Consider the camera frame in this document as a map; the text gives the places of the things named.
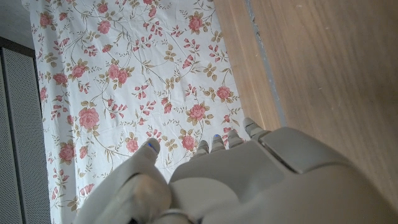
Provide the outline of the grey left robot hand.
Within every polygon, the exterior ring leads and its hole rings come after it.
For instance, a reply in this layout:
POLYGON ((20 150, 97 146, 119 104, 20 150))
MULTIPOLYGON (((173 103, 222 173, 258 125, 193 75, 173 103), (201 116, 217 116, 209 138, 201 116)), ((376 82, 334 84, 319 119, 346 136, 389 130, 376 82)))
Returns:
POLYGON ((75 223, 396 223, 397 210, 347 158, 292 128, 244 120, 250 139, 202 141, 165 180, 148 139, 85 200, 75 223))

